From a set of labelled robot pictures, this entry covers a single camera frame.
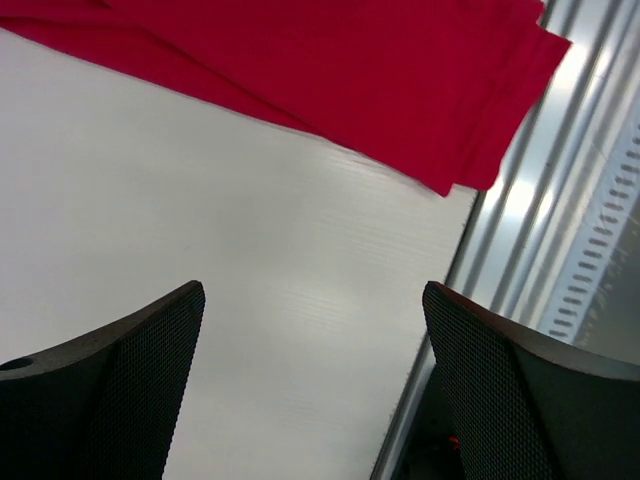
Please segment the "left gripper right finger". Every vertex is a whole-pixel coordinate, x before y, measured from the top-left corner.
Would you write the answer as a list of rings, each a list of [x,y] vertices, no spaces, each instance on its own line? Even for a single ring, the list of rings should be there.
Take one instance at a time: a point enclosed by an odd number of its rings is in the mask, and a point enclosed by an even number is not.
[[[466,478],[638,478],[638,365],[553,339],[438,282],[422,304]]]

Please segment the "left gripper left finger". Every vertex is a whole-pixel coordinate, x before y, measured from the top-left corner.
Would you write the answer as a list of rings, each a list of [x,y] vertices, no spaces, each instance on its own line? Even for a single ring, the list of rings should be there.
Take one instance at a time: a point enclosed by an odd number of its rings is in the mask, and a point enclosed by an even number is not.
[[[4,479],[159,479],[205,309],[190,281],[143,309],[1,366]]]

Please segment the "crimson red t shirt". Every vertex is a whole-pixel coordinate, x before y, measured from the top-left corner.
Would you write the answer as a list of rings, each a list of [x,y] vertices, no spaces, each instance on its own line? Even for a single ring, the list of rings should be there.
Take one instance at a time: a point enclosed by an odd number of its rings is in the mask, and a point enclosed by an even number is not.
[[[5,1],[4,29],[485,191],[570,42],[540,1]]]

